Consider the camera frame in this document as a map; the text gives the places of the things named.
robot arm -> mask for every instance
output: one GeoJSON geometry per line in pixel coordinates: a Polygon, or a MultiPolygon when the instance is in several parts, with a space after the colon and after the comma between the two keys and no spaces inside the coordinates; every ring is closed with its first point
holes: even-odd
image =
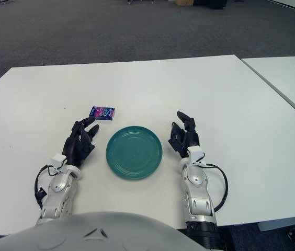
{"type": "Polygon", "coordinates": [[[203,161],[205,153],[199,144],[194,118],[190,118],[182,112],[178,112],[177,115],[184,123],[186,131],[173,122],[169,143],[183,158],[179,162],[179,168],[182,173],[181,187],[183,190],[187,236],[205,248],[223,249],[223,243],[217,228],[215,211],[219,210],[226,200],[228,181],[219,167],[206,164],[203,161]],[[221,203],[215,209],[208,194],[208,179],[203,168],[218,168],[225,180],[225,194],[221,203]]]}
{"type": "Polygon", "coordinates": [[[39,176],[45,169],[48,169],[49,175],[54,177],[49,184],[48,197],[44,204],[42,204],[42,199],[47,193],[42,188],[38,190],[38,176],[36,178],[35,197],[42,209],[36,225],[71,215],[72,203],[77,191],[77,181],[81,178],[79,167],[94,149],[92,138],[97,133],[99,125],[95,125],[88,132],[85,131],[85,128],[94,121],[95,118],[90,117],[75,122],[72,133],[65,142],[63,154],[54,156],[51,159],[51,165],[46,165],[38,174],[39,176]],[[50,174],[50,167],[54,169],[54,174],[50,174]]]}

white table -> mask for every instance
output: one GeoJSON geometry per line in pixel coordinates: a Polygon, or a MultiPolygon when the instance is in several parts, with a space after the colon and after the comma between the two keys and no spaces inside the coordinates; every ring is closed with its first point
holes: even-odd
{"type": "Polygon", "coordinates": [[[243,61],[295,108],[295,56],[243,61]]]}
{"type": "MultiPolygon", "coordinates": [[[[0,79],[0,234],[35,224],[35,176],[93,105],[116,114],[99,122],[73,213],[133,212],[185,227],[180,157],[167,142],[181,110],[195,117],[206,161],[229,180],[218,225],[295,216],[295,110],[236,56],[20,67],[0,79]],[[116,176],[105,156],[110,137],[131,125],[152,130],[163,147],[159,168],[139,181],[116,176]]],[[[207,173],[217,205],[223,178],[207,173]]]]}

